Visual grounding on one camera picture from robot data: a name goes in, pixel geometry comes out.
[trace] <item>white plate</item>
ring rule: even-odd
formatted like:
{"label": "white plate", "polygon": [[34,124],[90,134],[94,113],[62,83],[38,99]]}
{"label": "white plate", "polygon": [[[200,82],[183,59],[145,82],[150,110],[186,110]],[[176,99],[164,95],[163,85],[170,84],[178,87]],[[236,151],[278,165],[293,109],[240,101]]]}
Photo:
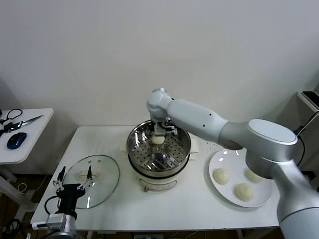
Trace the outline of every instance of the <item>white plate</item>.
{"label": "white plate", "polygon": [[[273,182],[265,178],[260,183],[250,181],[246,176],[248,167],[245,157],[246,149],[236,151],[225,149],[217,152],[209,162],[209,177],[220,194],[230,202],[246,208],[260,207],[270,199],[273,191]],[[213,177],[214,170],[218,168],[224,168],[230,174],[229,182],[225,185],[217,183]],[[245,202],[237,197],[235,187],[241,183],[247,183],[254,189],[255,198],[253,200]]]}

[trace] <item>electrical outlet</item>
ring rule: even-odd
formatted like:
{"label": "electrical outlet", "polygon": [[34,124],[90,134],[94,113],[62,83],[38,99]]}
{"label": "electrical outlet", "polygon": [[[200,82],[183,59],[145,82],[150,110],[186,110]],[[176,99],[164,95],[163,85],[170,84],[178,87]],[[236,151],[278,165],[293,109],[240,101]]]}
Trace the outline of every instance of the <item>electrical outlet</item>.
{"label": "electrical outlet", "polygon": [[134,239],[164,239],[164,235],[135,235]]}

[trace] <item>dough ball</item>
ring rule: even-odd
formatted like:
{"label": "dough ball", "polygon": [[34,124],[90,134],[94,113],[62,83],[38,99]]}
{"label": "dough ball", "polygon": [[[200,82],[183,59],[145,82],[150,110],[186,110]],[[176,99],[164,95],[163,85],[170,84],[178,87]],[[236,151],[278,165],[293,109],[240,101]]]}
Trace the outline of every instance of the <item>dough ball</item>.
{"label": "dough ball", "polygon": [[213,172],[213,177],[217,183],[224,185],[229,182],[229,172],[224,168],[217,168]]}
{"label": "dough ball", "polygon": [[235,188],[235,192],[241,200],[249,202],[254,199],[255,192],[247,183],[241,183]]}
{"label": "dough ball", "polygon": [[163,144],[165,141],[164,136],[156,136],[155,134],[152,135],[151,139],[153,144]]}
{"label": "dough ball", "polygon": [[249,178],[250,181],[253,181],[254,183],[260,183],[263,181],[263,178],[258,176],[256,173],[251,171],[250,169],[246,170],[246,175]]}

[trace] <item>white wall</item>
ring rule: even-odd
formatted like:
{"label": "white wall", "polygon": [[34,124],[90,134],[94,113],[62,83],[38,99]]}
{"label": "white wall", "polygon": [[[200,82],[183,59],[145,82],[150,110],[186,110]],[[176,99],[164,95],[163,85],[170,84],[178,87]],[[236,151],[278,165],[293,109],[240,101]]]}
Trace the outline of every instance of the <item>white wall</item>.
{"label": "white wall", "polygon": [[317,0],[0,0],[0,79],[23,107],[55,110],[15,172],[50,171],[77,125],[148,119],[157,87],[230,120],[274,120],[318,83],[318,9]]}

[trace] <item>cable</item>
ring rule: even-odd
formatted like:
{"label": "cable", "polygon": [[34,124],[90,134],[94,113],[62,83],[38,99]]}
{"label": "cable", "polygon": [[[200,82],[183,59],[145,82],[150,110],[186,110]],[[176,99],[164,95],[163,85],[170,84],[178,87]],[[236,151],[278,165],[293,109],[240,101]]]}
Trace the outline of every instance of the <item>cable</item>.
{"label": "cable", "polygon": [[39,186],[36,190],[34,190],[34,191],[30,192],[30,193],[23,193],[23,192],[27,189],[27,185],[26,185],[25,183],[20,183],[20,184],[18,185],[18,187],[17,187],[17,190],[19,191],[19,187],[20,187],[20,185],[22,185],[22,184],[25,185],[25,189],[23,189],[22,191],[19,191],[19,192],[17,192],[17,193],[11,193],[11,194],[24,194],[24,195],[33,194],[34,192],[38,191],[38,190],[42,187],[42,185],[43,185],[45,179],[46,179],[48,176],[49,176],[49,174],[47,174],[47,175],[44,177],[44,179],[42,180],[40,186]]}
{"label": "cable", "polygon": [[305,142],[303,141],[303,139],[301,138],[301,133],[307,128],[307,126],[315,120],[315,118],[319,115],[319,111],[313,113],[313,115],[310,117],[310,119],[307,121],[307,123],[305,124],[305,126],[300,126],[298,127],[294,133],[296,134],[296,136],[298,137],[298,139],[300,139],[301,143],[303,144],[303,154],[300,158],[299,163],[297,164],[297,167],[301,164],[302,160],[304,159],[305,156],[305,152],[306,152],[306,146],[305,146]]}
{"label": "cable", "polygon": [[5,211],[4,211],[3,220],[2,220],[2,228],[4,227],[4,221],[5,221],[7,211],[8,211],[8,197],[5,196]]}
{"label": "cable", "polygon": [[47,205],[47,203],[48,203],[50,200],[52,200],[52,199],[54,199],[54,198],[57,198],[57,197],[58,197],[58,196],[52,196],[52,197],[49,197],[49,198],[45,201],[45,203],[44,203],[44,209],[45,209],[45,212],[46,212],[48,215],[50,215],[51,213],[48,211],[46,205]]}
{"label": "cable", "polygon": [[197,233],[197,232],[198,232],[198,231],[195,231],[195,232],[189,234],[187,237],[185,237],[185,239],[189,238],[190,236],[194,235],[194,234]]}
{"label": "cable", "polygon": [[171,235],[171,236],[169,237],[169,239],[172,239],[172,237],[175,236],[175,235],[177,235],[178,233],[179,233],[179,232],[174,233],[173,235]]}
{"label": "cable", "polygon": [[300,139],[301,143],[303,144],[304,150],[303,150],[303,154],[301,155],[300,161],[297,164],[297,167],[301,164],[302,160],[304,159],[305,152],[306,152],[306,146],[305,146],[303,139],[301,138],[301,136],[298,136],[298,138]]}
{"label": "cable", "polygon": [[305,126],[298,132],[297,136],[299,136],[305,129],[306,127],[315,120],[315,118],[319,115],[319,111],[315,112],[310,119],[308,120],[308,122],[305,124]]}
{"label": "cable", "polygon": [[[24,189],[22,191],[19,190],[20,186],[21,185],[24,185]],[[26,189],[28,188],[28,186],[25,184],[25,183],[20,183],[17,187],[17,190],[20,192],[20,193],[23,193]]]}
{"label": "cable", "polygon": [[[188,235],[187,237],[185,237],[184,239],[188,239],[190,236],[194,235],[194,234],[197,233],[197,232],[198,232],[198,231],[195,231],[195,232],[189,234],[189,235]],[[179,233],[179,232],[174,233],[169,239],[183,239],[183,238],[173,238],[173,236],[175,236],[177,233]]]}
{"label": "cable", "polygon": [[22,223],[18,219],[12,219],[5,226],[5,231],[2,233],[3,239],[14,239],[21,233],[23,238],[26,238],[26,234],[23,230]]}

